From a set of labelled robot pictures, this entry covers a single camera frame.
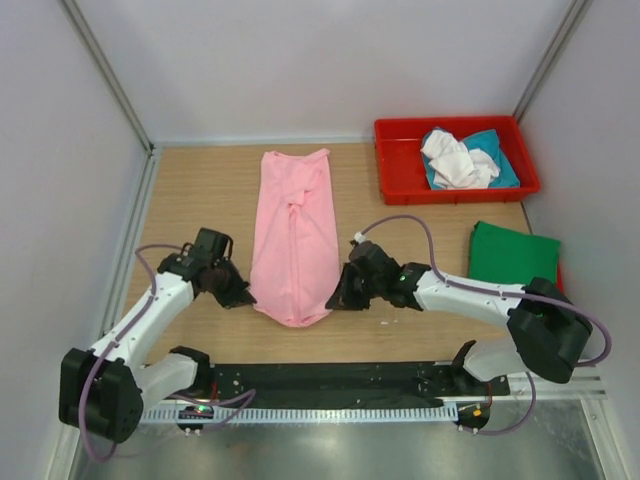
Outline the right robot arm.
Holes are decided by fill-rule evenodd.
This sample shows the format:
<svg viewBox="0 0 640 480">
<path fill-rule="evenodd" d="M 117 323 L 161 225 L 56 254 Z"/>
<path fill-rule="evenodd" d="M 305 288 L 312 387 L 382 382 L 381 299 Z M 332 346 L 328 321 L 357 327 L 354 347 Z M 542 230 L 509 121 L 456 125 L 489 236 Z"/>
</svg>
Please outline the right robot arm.
<svg viewBox="0 0 640 480">
<path fill-rule="evenodd" d="M 399 264 L 377 244 L 354 246 L 326 306 L 361 311 L 381 298 L 396 308 L 446 312 L 503 329 L 494 341 L 471 340 L 452 364 L 474 379 L 533 373 L 566 384 L 593 328 L 584 315 L 550 282 L 501 286 L 448 275 L 422 263 Z"/>
</svg>

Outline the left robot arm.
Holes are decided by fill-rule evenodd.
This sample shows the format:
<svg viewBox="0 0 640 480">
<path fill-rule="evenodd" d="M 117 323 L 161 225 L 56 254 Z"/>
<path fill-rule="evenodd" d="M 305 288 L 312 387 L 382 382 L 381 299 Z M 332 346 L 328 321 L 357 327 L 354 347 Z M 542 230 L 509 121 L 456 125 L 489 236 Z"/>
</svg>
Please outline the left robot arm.
<svg viewBox="0 0 640 480">
<path fill-rule="evenodd" d="M 174 394 L 199 396 L 214 383 L 208 354 L 172 348 L 145 365 L 148 352 L 171 322 L 201 293 L 224 308 L 254 303 L 245 281 L 227 257 L 207 261 L 172 253 L 145 294 L 122 320 L 89 349 L 71 349 L 61 362 L 59 420 L 120 444 L 142 414 Z"/>
</svg>

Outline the pink t-shirt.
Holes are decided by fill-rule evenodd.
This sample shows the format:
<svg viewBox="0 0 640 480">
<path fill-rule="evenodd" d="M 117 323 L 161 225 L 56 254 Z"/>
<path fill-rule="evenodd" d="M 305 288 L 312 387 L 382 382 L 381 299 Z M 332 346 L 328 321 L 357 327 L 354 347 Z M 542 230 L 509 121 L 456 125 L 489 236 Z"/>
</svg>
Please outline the pink t-shirt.
<svg viewBox="0 0 640 480">
<path fill-rule="evenodd" d="M 341 267 L 329 150 L 263 155 L 250 292 L 254 308 L 305 328 L 326 317 Z"/>
</svg>

